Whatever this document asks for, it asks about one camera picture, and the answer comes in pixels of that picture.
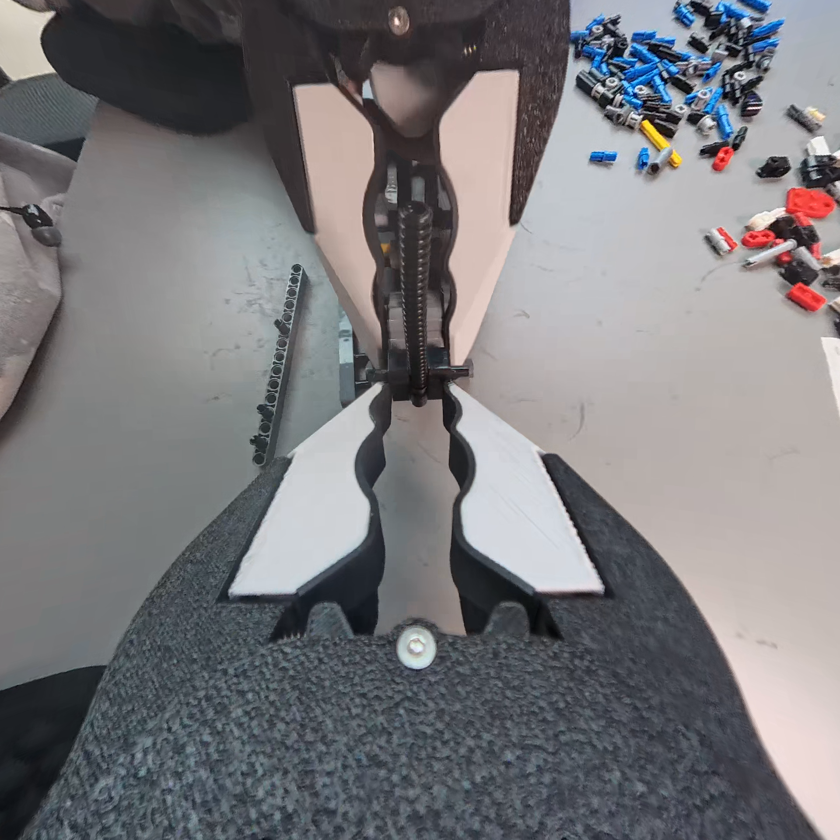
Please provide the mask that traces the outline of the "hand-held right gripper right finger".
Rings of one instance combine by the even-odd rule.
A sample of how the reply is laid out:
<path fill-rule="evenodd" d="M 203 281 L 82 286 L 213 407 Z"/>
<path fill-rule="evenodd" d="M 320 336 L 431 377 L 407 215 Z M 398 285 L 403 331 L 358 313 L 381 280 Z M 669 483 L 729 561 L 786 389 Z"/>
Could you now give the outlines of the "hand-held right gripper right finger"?
<path fill-rule="evenodd" d="M 449 567 L 467 634 L 503 603 L 527 632 L 558 635 L 550 603 L 605 594 L 605 584 L 531 439 L 457 385 L 443 395 L 448 466 L 458 484 Z"/>

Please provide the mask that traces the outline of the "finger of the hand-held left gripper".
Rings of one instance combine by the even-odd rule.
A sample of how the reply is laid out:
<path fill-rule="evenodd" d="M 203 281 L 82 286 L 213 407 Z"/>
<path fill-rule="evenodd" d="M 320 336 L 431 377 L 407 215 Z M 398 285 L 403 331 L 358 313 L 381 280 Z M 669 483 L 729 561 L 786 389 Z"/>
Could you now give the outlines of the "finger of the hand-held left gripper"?
<path fill-rule="evenodd" d="M 452 365 L 466 362 L 516 234 L 511 223 L 519 73 L 478 71 L 444 111 L 437 147 L 454 203 L 445 251 Z"/>
<path fill-rule="evenodd" d="M 326 83 L 293 92 L 321 262 L 362 351 L 382 367 L 384 256 L 375 201 L 385 171 L 381 126 L 373 111 Z"/>

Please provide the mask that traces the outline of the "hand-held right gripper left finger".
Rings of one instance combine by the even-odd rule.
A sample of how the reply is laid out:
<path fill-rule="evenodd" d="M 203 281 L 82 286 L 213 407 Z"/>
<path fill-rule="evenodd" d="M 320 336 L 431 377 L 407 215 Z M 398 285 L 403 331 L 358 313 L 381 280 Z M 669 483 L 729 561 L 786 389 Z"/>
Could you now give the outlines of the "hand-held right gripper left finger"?
<path fill-rule="evenodd" d="M 285 605 L 276 636 L 337 604 L 351 631 L 379 621 L 385 541 L 374 486 L 385 468 L 389 387 L 377 383 L 281 460 L 285 471 L 228 582 L 231 602 Z"/>

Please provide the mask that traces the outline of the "toy truck chassis assembly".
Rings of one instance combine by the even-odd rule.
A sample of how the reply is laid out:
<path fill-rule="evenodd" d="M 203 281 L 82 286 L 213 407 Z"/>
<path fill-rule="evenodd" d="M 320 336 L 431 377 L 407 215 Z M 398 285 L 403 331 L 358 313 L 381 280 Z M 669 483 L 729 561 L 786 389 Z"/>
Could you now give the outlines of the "toy truck chassis assembly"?
<path fill-rule="evenodd" d="M 367 375 L 371 386 L 387 385 L 395 402 L 443 401 L 450 385 L 473 375 L 471 360 L 452 365 L 448 354 L 444 266 L 453 209 L 436 166 L 386 153 L 374 222 L 385 264 L 387 347 L 383 366 L 369 360 Z"/>

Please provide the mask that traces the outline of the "long grey beam with pins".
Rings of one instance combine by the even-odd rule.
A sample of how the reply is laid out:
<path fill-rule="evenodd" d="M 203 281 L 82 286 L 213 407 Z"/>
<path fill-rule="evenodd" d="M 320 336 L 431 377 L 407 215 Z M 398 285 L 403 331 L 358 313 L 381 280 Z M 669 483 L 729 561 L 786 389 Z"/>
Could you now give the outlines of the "long grey beam with pins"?
<path fill-rule="evenodd" d="M 292 312 L 294 319 L 288 335 L 282 335 L 276 330 L 277 339 L 270 360 L 266 390 L 262 402 L 259 403 L 272 406 L 275 415 L 271 424 L 263 423 L 259 415 L 259 424 L 255 432 L 255 435 L 260 434 L 268 437 L 268 448 L 264 453 L 260 453 L 255 451 L 251 445 L 253 449 L 252 464 L 258 469 L 267 467 L 268 463 L 276 456 L 280 421 L 286 403 L 287 389 L 291 378 L 291 364 L 308 288 L 309 278 L 303 265 L 300 263 L 292 265 L 287 281 L 286 295 L 278 319 L 283 312 Z"/>

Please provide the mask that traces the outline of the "long grey perforated beam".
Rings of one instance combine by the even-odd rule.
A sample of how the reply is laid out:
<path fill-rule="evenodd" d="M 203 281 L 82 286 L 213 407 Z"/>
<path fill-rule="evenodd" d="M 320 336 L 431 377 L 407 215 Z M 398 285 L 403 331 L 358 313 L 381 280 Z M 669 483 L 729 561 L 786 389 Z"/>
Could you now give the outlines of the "long grey perforated beam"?
<path fill-rule="evenodd" d="M 342 408 L 371 386 L 369 359 L 362 351 L 347 313 L 339 309 L 339 400 Z"/>

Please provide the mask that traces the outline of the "pile of blue black pins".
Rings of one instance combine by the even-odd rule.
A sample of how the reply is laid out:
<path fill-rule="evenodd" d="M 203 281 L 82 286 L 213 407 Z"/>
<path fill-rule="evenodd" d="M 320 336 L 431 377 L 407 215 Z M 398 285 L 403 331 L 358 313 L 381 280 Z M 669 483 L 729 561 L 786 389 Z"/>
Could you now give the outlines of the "pile of blue black pins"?
<path fill-rule="evenodd" d="M 615 126 L 648 123 L 668 144 L 684 124 L 719 144 L 742 142 L 763 110 L 761 87 L 780 46 L 784 18 L 771 2 L 671 2 L 679 37 L 623 31 L 620 14 L 598 15 L 570 34 L 587 63 L 575 86 Z"/>

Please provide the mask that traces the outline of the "yellow axle rod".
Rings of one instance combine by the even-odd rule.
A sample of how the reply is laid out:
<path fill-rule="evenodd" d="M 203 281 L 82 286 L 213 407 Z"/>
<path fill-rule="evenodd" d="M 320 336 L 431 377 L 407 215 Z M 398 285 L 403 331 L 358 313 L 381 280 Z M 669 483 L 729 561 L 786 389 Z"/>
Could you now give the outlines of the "yellow axle rod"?
<path fill-rule="evenodd" d="M 668 138 L 666 138 L 656 127 L 647 119 L 644 119 L 639 126 L 643 136 L 656 148 L 657 151 L 669 151 L 668 164 L 673 169 L 678 169 L 683 163 L 679 153 L 674 150 Z"/>

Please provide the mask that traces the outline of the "pile of toy brick pieces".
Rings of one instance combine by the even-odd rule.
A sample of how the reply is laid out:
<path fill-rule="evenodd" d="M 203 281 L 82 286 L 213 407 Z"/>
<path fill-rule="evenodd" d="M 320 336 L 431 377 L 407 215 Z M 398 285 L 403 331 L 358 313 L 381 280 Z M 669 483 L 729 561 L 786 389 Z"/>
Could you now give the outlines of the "pile of toy brick pieces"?
<path fill-rule="evenodd" d="M 772 155 L 754 174 L 782 184 L 781 204 L 704 230 L 704 244 L 717 258 L 733 258 L 743 275 L 772 279 L 788 308 L 821 318 L 838 341 L 838 148 L 818 133 L 798 161 Z"/>

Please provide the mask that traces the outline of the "white sticker sheet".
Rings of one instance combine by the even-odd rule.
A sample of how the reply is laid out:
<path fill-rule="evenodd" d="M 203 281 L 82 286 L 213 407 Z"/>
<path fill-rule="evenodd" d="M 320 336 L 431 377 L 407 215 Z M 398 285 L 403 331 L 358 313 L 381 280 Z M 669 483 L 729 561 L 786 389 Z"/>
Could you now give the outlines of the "white sticker sheet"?
<path fill-rule="evenodd" d="M 829 382 L 837 415 L 840 412 L 840 367 L 839 338 L 822 337 L 822 351 L 826 361 Z"/>

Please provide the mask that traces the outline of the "black hoodie drawstring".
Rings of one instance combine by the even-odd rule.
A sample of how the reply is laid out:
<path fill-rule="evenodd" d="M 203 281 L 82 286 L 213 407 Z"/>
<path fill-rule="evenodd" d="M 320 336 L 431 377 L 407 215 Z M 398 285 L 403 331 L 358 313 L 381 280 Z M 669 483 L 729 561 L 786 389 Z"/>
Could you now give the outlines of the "black hoodie drawstring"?
<path fill-rule="evenodd" d="M 60 247 L 62 235 L 54 220 L 37 204 L 1 206 L 1 211 L 20 217 L 29 228 L 34 240 L 48 248 Z"/>

